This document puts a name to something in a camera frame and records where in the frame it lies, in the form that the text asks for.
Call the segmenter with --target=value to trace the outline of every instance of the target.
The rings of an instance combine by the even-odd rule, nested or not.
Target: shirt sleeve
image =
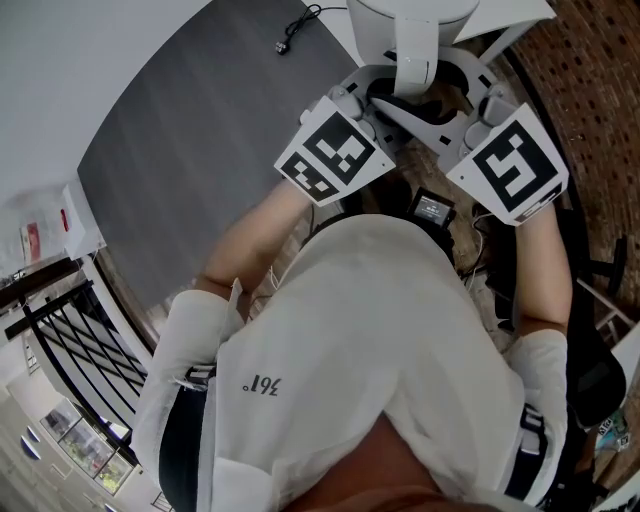
[[[544,417],[547,454],[525,500],[536,505],[553,482],[567,435],[567,339],[553,329],[533,332],[516,341],[506,359],[522,379],[525,401]]]
[[[195,365],[214,362],[220,343],[244,326],[235,304],[201,290],[173,301],[138,399],[132,448],[159,485],[158,455],[167,418],[182,379]]]
[[[235,304],[201,290],[182,292],[171,306],[150,373],[181,378],[194,365],[213,363],[225,333],[243,325]]]

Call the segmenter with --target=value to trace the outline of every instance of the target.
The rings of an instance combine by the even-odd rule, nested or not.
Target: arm
[[[233,281],[238,278],[244,289],[238,309],[246,317],[251,294],[310,204],[293,184],[282,181],[224,234],[196,279],[195,289],[228,300]]]
[[[566,335],[571,271],[552,204],[516,228],[516,246],[520,334],[555,329]]]

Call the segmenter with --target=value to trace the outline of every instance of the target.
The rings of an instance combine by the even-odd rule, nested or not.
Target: gray floor
[[[280,180],[273,163],[300,113],[355,69],[318,21],[275,53],[303,10],[300,0],[213,0],[143,68],[87,150],[82,185],[143,306],[202,268]]]

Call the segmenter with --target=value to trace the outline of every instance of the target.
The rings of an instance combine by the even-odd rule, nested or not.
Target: white shirt
[[[544,416],[549,442],[526,502],[548,490],[567,428],[564,336],[530,334],[507,364],[445,254],[413,224],[338,222],[303,248],[256,320],[242,327],[232,306],[201,291],[174,300],[134,429],[136,453],[157,478],[173,378],[217,354],[199,511],[283,508],[382,412],[443,492],[502,492],[525,401]]]

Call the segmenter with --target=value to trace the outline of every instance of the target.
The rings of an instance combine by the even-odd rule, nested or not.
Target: small screen
[[[418,207],[413,212],[414,215],[430,220],[431,222],[442,227],[447,221],[447,217],[451,212],[451,208],[445,204],[434,201],[428,197],[422,196]]]

